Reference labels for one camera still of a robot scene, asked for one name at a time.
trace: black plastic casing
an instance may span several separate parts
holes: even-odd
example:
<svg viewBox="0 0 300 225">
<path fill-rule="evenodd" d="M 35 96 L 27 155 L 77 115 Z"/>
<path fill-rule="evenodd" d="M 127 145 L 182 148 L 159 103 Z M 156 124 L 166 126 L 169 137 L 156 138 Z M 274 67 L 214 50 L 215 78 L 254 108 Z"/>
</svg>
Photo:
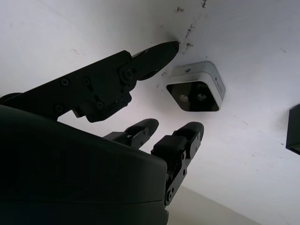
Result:
<svg viewBox="0 0 300 225">
<path fill-rule="evenodd" d="M 166 162 L 0 105 L 0 224 L 166 225 Z"/>
<path fill-rule="evenodd" d="M 300 155 L 300 105 L 290 110 L 286 148 Z"/>
</svg>

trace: black robotic finger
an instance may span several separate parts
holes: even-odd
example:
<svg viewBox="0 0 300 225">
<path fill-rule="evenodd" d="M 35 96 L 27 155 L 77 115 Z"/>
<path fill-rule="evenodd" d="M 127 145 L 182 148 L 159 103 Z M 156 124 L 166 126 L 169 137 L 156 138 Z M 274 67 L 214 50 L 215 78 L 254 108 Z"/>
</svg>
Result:
<svg viewBox="0 0 300 225">
<path fill-rule="evenodd" d="M 164 136 L 154 145 L 151 154 L 162 158 L 167 164 L 165 187 L 165 205 L 169 205 L 182 184 L 188 165 L 198 151 L 203 138 L 204 126 L 199 122 L 190 122 Z"/>
<path fill-rule="evenodd" d="M 128 127 L 124 132 L 112 132 L 104 138 L 139 149 L 154 134 L 158 125 L 156 119 L 146 119 Z"/>
</svg>

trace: bolt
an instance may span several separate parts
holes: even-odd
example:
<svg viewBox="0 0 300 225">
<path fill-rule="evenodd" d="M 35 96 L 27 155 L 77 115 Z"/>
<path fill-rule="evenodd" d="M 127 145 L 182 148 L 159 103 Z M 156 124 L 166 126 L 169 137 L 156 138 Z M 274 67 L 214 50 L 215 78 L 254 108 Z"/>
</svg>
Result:
<svg viewBox="0 0 300 225">
<path fill-rule="evenodd" d="M 85 86 L 89 86 L 90 85 L 90 79 L 88 77 L 84 77 L 82 79 L 82 83 L 85 85 Z"/>
<path fill-rule="evenodd" d="M 68 86 L 70 84 L 69 80 L 65 79 L 65 78 L 62 79 L 60 83 L 61 83 L 62 86 Z"/>
<path fill-rule="evenodd" d="M 101 102 L 101 101 L 97 102 L 97 107 L 98 107 L 98 109 L 103 109 L 104 108 L 104 103 Z"/>
<path fill-rule="evenodd" d="M 56 105 L 54 109 L 58 113 L 62 113 L 64 111 L 64 107 L 62 105 Z"/>
</svg>

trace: screw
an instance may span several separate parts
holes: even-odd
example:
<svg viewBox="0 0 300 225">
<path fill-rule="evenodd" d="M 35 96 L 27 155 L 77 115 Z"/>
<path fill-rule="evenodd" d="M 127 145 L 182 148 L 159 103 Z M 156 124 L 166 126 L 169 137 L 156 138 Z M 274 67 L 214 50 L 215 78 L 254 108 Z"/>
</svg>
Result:
<svg viewBox="0 0 300 225">
<path fill-rule="evenodd" d="M 62 86 L 68 86 L 70 84 L 68 79 L 62 79 L 60 83 Z"/>
<path fill-rule="evenodd" d="M 131 80 L 133 78 L 133 73 L 130 69 L 124 71 L 123 75 L 127 80 Z"/>
<path fill-rule="evenodd" d="M 98 109 L 103 109 L 104 103 L 101 101 L 97 102 L 97 107 L 98 107 Z"/>
<path fill-rule="evenodd" d="M 171 191 L 168 191 L 168 194 L 167 194 L 167 201 L 169 202 L 172 198 L 172 194 L 171 194 Z"/>
<path fill-rule="evenodd" d="M 90 85 L 90 79 L 88 77 L 84 77 L 82 79 L 82 83 L 85 85 L 85 86 L 89 86 Z"/>
<path fill-rule="evenodd" d="M 126 62 L 130 62 L 130 57 L 129 56 L 126 56 L 125 59 L 126 59 Z"/>
<path fill-rule="evenodd" d="M 62 113 L 64 111 L 64 107 L 62 105 L 56 105 L 54 109 L 58 113 Z"/>
</svg>

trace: dirt mark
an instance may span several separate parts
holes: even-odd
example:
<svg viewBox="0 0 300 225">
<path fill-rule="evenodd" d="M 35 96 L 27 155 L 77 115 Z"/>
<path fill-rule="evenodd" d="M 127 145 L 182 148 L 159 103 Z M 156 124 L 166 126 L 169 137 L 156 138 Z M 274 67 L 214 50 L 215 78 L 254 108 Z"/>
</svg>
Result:
<svg viewBox="0 0 300 225">
<path fill-rule="evenodd" d="M 286 50 L 284 50 L 283 48 L 279 48 L 281 51 L 283 51 L 284 53 L 286 53 Z"/>
<path fill-rule="evenodd" d="M 207 0 L 203 0 L 203 2 L 202 2 L 202 8 L 205 8 L 206 1 L 207 1 Z"/>
<path fill-rule="evenodd" d="M 184 12 L 184 8 L 181 8 L 181 7 L 177 7 L 177 13 L 183 13 Z"/>
</svg>

